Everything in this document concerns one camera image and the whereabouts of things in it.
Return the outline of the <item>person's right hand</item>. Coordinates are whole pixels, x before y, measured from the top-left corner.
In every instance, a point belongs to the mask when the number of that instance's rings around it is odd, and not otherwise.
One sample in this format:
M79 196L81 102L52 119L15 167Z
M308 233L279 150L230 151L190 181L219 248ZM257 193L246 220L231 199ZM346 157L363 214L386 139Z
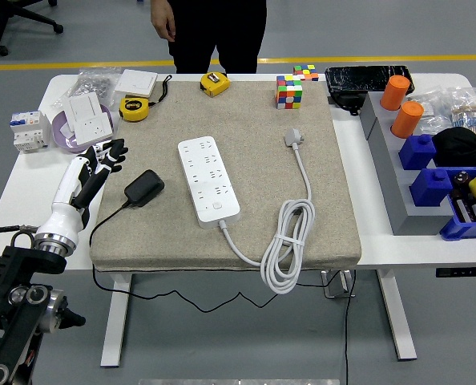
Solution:
M175 41L175 18L168 0L151 0L151 24L157 35L170 43Z

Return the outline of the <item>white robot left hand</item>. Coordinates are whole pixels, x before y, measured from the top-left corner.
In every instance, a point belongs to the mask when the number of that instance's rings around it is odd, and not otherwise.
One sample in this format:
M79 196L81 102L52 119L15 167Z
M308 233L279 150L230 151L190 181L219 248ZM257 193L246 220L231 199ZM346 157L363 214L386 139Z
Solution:
M107 178L122 169L127 148L123 139L106 140L79 153L68 165L51 205L49 219L41 225L34 238L34 248L58 249L71 255L79 233L90 218L89 206Z

